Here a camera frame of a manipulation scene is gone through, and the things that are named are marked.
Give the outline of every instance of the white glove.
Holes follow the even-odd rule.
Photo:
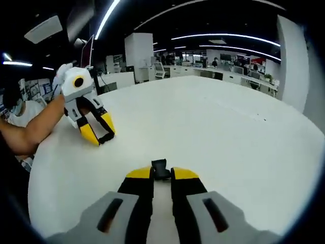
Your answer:
[[[63,64],[56,72],[56,76],[52,82],[53,97],[55,98],[61,93],[61,87],[64,83],[64,75],[67,70],[73,67],[73,64]]]

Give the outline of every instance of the white pillar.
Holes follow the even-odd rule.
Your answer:
[[[280,87],[278,99],[303,112],[309,90],[309,64],[303,30],[278,15],[281,45]]]
[[[114,57],[112,55],[106,56],[107,73],[114,73]]]
[[[153,57],[151,33],[132,33],[125,40],[126,65],[141,68],[149,66]]]

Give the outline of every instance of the black ceiling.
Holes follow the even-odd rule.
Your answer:
[[[57,68],[63,62],[78,59],[80,51],[76,51],[68,42],[66,22],[72,8],[78,3],[93,2],[95,16],[83,28],[79,38],[87,40],[96,34],[97,28],[113,0],[29,0],[23,2],[7,2],[5,12],[1,16],[2,39],[0,41],[3,52],[12,56],[14,60],[33,63],[33,68],[21,71],[40,72],[43,75],[49,71],[40,70],[47,66]],[[206,0],[189,4],[172,11],[142,25],[142,22],[168,10],[174,6],[184,4],[186,0],[121,0],[108,19],[99,39],[94,44],[94,58],[102,59],[108,54],[122,54],[124,52],[124,38],[132,32],[153,33],[155,49],[173,49],[175,46],[186,46],[187,49],[199,49],[199,45],[213,45],[209,40],[215,38],[188,38],[171,41],[171,38],[205,33],[242,34],[277,42],[276,20],[277,14],[287,16],[295,21],[303,22],[302,7],[297,8],[294,2],[272,0],[287,11],[252,0],[219,1]],[[63,32],[39,44],[33,44],[24,35],[34,26],[47,18],[58,15],[63,26]],[[280,57],[279,49],[271,44],[255,40],[224,37],[227,45],[252,49],[273,56]],[[16,68],[4,67],[1,71],[13,72]]]

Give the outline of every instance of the office chair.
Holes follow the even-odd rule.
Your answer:
[[[261,85],[254,81],[249,80],[249,84],[252,87],[252,89],[254,89],[254,90],[260,90],[260,88],[261,88]]]
[[[155,77],[164,79],[166,75],[166,71],[164,70],[164,66],[162,63],[154,63]]]
[[[244,69],[242,67],[236,67],[236,66],[234,66],[233,71],[235,73],[237,73],[237,74],[241,74],[241,75],[244,74]]]
[[[252,71],[252,72],[250,72],[250,77],[259,80],[261,75],[259,73],[257,73],[257,72]]]

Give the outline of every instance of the office desk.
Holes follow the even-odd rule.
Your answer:
[[[102,77],[98,76],[97,78],[100,87],[116,83],[117,89],[121,89],[135,84],[133,72],[103,74]]]
[[[231,71],[225,71],[223,69],[218,69],[218,68],[195,68],[195,67],[193,69],[197,70],[197,71],[207,71],[207,72],[212,72],[212,73],[222,73],[223,75],[228,76],[228,77],[237,76],[237,77],[240,77],[241,79],[244,79],[244,80],[251,80],[251,81],[256,82],[256,83],[258,83],[260,85],[266,86],[266,87],[268,87],[270,89],[278,90],[277,86],[275,86],[273,84],[270,84],[269,82],[266,82],[264,80],[255,79],[255,78],[252,78],[250,76],[237,74],[237,73],[234,73],[234,72],[231,72]]]
[[[197,68],[197,67],[185,67],[185,66],[164,66],[164,68],[170,69],[171,72],[171,78],[172,77],[179,77],[179,76],[185,76],[185,75],[197,75],[200,76],[201,72],[210,72],[210,73],[221,73],[223,74],[223,81],[229,81],[231,83],[235,83],[240,85],[242,82],[242,79],[244,82],[246,80],[251,80],[253,82],[256,82],[260,85],[266,86],[272,90],[278,91],[278,86],[270,84],[269,82],[259,80],[252,78],[247,75],[241,75],[237,74],[231,71],[225,71],[223,69],[218,68]]]
[[[294,108],[255,90],[186,76],[100,97],[112,115],[114,139],[96,147],[63,117],[37,150],[28,208],[44,237],[73,228],[128,172],[164,158],[168,168],[196,172],[254,227],[284,234],[321,173],[324,134]],[[162,197],[153,207],[167,204],[171,199]]]

